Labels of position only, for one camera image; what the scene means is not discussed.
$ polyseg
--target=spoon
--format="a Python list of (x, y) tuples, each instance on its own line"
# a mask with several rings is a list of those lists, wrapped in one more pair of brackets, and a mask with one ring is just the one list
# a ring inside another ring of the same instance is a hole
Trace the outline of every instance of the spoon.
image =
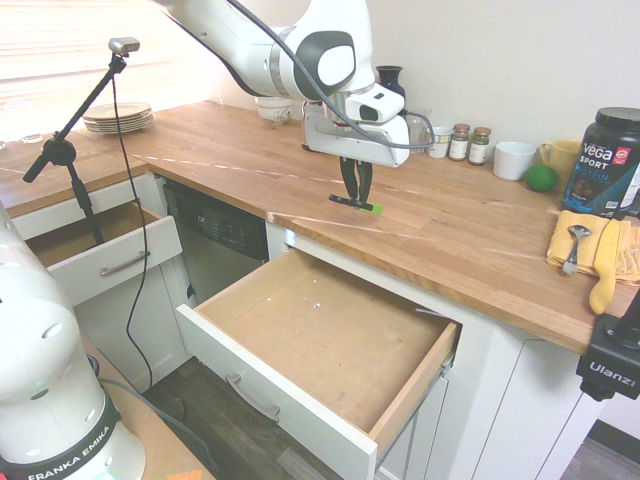
[(582, 237), (588, 237), (591, 235), (591, 230), (587, 227), (583, 227), (582, 225), (571, 225), (569, 227), (569, 231), (576, 236), (576, 241), (573, 244), (571, 253), (569, 253), (569, 256), (567, 257), (567, 261), (564, 262), (564, 265), (562, 266), (562, 270), (567, 275), (573, 275), (578, 271), (578, 244)]

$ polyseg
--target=open drawer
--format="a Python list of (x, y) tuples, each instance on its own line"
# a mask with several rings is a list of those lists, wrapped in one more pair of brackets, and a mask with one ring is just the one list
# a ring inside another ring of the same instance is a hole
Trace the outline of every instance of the open drawer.
[[(144, 210), (152, 268), (182, 252), (173, 217)], [(95, 246), (86, 219), (27, 240), (27, 244), (62, 286), (71, 304), (106, 292), (140, 274), (144, 260), (138, 206), (125, 203), (96, 215), (105, 243)]]
[(452, 354), (456, 323), (291, 250), (195, 310), (187, 350), (347, 480), (376, 464)]

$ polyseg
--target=window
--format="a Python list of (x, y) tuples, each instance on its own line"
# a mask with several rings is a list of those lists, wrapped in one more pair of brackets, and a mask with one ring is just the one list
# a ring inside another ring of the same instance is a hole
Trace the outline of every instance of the window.
[[(149, 0), (2, 0), (0, 105), (29, 100), (41, 132), (60, 130), (106, 73), (113, 37), (140, 41), (116, 76), (118, 102), (157, 111), (207, 97), (210, 54)], [(112, 95), (109, 85), (94, 105)], [(3, 130), (19, 136), (6, 118)]]

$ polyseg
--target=stacked plates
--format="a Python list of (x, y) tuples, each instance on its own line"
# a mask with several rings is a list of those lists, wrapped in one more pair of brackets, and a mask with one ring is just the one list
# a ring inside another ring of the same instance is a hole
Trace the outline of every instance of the stacked plates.
[[(123, 133), (148, 127), (156, 121), (151, 106), (147, 103), (119, 103), (118, 116)], [(113, 104), (91, 107), (82, 116), (82, 120), (90, 132), (118, 133)]]

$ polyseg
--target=wooden floor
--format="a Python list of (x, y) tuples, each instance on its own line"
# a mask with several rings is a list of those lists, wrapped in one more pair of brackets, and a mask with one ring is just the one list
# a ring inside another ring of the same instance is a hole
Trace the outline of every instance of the wooden floor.
[[(144, 396), (204, 440), (216, 463), (210, 470), (217, 480), (340, 479), (195, 358)], [(206, 465), (202, 448), (180, 430), (172, 429)]]
[(587, 438), (561, 480), (640, 480), (640, 465)]

